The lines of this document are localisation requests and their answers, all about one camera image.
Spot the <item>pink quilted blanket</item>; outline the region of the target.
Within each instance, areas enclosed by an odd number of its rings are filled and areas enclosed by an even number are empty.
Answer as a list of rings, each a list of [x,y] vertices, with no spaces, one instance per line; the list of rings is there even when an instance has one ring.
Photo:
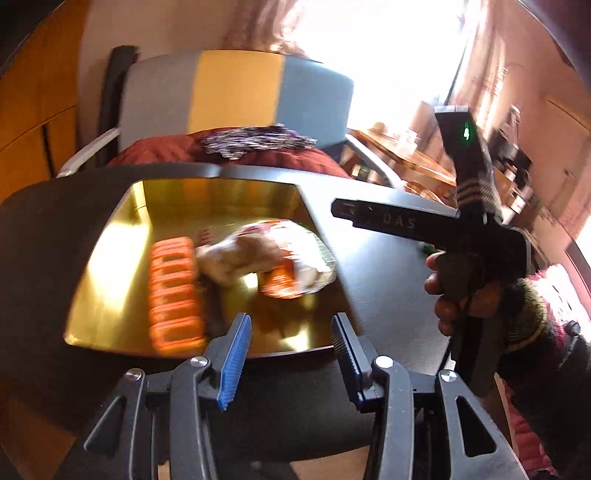
[[[590,477],[590,344],[577,322],[560,324],[530,278],[507,287],[508,321],[497,373],[511,403],[541,441],[562,479]]]

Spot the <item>white orange snack bag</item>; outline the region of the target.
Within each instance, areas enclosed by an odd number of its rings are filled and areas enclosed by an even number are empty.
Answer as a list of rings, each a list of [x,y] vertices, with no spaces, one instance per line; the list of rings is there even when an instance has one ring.
[[[337,260],[317,234],[287,219],[239,227],[221,241],[195,248],[198,273],[231,287],[256,276],[256,288],[274,299],[317,293],[337,278]]]

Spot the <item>wooden desk with clutter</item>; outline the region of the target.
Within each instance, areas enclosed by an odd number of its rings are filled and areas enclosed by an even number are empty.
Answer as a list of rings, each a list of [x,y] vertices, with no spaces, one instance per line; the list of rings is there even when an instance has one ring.
[[[520,106],[512,104],[488,140],[502,221],[506,225],[523,212],[533,194],[529,172],[532,162],[519,145],[520,125]]]

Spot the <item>pink patterned curtain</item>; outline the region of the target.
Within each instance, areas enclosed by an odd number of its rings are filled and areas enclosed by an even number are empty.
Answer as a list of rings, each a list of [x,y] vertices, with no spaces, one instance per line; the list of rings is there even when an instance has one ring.
[[[454,83],[451,103],[468,106],[485,139],[497,116],[506,69],[506,42],[501,32],[502,1],[468,3],[468,42]]]

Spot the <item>purple patterned scarf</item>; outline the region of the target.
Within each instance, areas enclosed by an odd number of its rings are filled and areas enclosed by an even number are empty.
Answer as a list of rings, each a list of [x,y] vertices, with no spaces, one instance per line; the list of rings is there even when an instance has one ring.
[[[311,149],[318,140],[290,130],[283,124],[239,127],[218,131],[201,140],[207,154],[235,161],[247,153],[283,149]]]

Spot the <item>orange plastic rack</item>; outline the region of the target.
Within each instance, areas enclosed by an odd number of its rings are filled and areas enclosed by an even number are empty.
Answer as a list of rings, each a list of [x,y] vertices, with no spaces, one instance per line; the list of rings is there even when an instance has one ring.
[[[193,241],[186,236],[160,240],[150,251],[149,336],[158,352],[204,345],[205,320],[197,288]]]

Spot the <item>wooden side table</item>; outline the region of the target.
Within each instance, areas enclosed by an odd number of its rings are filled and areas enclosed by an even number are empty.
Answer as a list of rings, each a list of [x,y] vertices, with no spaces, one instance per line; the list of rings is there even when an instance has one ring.
[[[449,169],[411,145],[399,144],[393,138],[368,129],[349,129],[348,133],[376,153],[402,179],[420,183],[439,196],[455,193],[455,176]]]

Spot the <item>red quilted jacket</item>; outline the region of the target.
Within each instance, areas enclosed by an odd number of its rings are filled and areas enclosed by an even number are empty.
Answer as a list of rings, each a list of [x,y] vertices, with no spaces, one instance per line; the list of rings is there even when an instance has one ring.
[[[155,163],[230,164],[349,176],[315,139],[283,125],[204,130],[138,140],[110,160],[110,167]]]

